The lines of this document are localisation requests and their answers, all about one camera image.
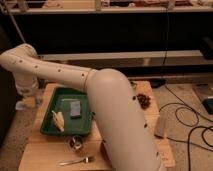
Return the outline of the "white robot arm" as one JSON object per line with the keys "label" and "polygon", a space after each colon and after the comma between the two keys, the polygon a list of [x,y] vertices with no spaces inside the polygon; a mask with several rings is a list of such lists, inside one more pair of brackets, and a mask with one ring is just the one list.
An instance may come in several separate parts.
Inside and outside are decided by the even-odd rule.
{"label": "white robot arm", "polygon": [[0,54],[0,66],[13,73],[34,75],[86,93],[116,171],[166,171],[137,96],[121,72],[42,61],[29,44]]}

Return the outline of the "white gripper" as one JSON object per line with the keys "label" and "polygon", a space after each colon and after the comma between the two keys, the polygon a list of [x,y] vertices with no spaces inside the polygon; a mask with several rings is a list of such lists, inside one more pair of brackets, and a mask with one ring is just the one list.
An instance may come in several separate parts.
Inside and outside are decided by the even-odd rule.
{"label": "white gripper", "polygon": [[38,82],[27,82],[25,84],[16,84],[16,89],[21,96],[33,96],[38,90]]}

